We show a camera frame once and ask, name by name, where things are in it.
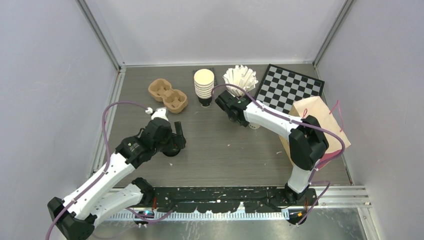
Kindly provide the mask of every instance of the cardboard cup holder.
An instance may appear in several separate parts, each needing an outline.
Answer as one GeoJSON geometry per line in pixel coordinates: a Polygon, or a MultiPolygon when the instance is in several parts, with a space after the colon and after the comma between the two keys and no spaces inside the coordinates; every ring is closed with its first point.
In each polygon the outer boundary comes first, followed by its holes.
{"type": "Polygon", "coordinates": [[[173,114],[180,113],[189,101],[182,91],[173,89],[170,82],[163,78],[154,80],[148,86],[148,92],[158,102],[163,102],[165,107],[173,114]]]}

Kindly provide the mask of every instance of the stack of cups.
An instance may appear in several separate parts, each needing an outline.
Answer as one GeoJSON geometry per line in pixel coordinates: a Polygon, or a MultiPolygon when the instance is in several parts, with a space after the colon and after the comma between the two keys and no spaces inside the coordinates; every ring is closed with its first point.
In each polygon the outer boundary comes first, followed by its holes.
{"type": "Polygon", "coordinates": [[[214,79],[214,73],[209,69],[200,69],[194,74],[194,89],[201,106],[204,108],[211,105],[214,79]]]}

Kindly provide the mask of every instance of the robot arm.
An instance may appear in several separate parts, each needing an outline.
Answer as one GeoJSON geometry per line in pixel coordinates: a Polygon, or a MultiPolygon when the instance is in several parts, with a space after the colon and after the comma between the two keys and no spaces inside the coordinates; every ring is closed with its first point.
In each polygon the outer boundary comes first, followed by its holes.
{"type": "Polygon", "coordinates": [[[258,102],[257,106],[248,97],[234,97],[228,91],[221,93],[215,100],[218,106],[227,113],[232,122],[244,127],[249,123],[263,126],[283,138],[287,139],[290,146],[290,157],[294,162],[290,179],[285,185],[285,196],[289,203],[296,203],[307,191],[313,169],[319,164],[321,157],[329,147],[324,133],[292,123],[291,120],[320,126],[318,120],[313,116],[305,119],[291,116],[258,102]],[[262,110],[265,108],[278,115],[284,115],[291,119],[284,120],[262,110]]]}
{"type": "MultiPolygon", "coordinates": [[[[186,147],[180,122],[175,122],[175,132],[166,116],[166,108],[151,110],[151,121],[135,136],[122,140],[110,157],[109,168],[103,177],[62,215],[56,226],[68,240],[87,239],[101,222],[126,207],[147,205],[154,197],[150,184],[139,177],[119,192],[104,197],[120,180],[132,173],[142,163],[149,161],[157,152],[173,157],[186,147]]],[[[103,165],[82,186],[60,199],[54,197],[47,204],[53,219],[80,192],[86,189],[105,171],[103,165]]]]}

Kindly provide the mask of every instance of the black cup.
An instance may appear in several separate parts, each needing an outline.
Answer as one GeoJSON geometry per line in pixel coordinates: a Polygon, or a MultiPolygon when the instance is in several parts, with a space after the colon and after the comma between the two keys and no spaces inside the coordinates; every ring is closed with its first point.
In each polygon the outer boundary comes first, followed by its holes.
{"type": "Polygon", "coordinates": [[[206,108],[209,107],[212,103],[212,96],[210,96],[209,98],[200,98],[197,97],[199,99],[199,103],[201,104],[202,107],[206,108]]]}

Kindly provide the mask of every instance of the pink rope handle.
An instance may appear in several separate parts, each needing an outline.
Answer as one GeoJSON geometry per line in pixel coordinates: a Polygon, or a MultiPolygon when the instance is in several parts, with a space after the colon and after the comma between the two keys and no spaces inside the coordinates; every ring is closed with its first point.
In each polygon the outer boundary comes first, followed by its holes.
{"type": "Polygon", "coordinates": [[[331,111],[330,111],[329,114],[331,114],[334,111],[334,109],[336,108],[337,105],[338,105],[338,115],[340,116],[340,119],[341,119],[341,129],[340,129],[340,132],[342,132],[343,131],[343,127],[345,126],[345,123],[343,122],[342,111],[340,110],[340,101],[339,100],[337,100],[337,102],[332,107],[332,109],[331,109],[331,111]]]}
{"type": "Polygon", "coordinates": [[[308,109],[305,108],[305,110],[303,110],[303,116],[302,116],[303,119],[305,118],[305,116],[306,116],[307,113],[308,113],[308,109]]]}

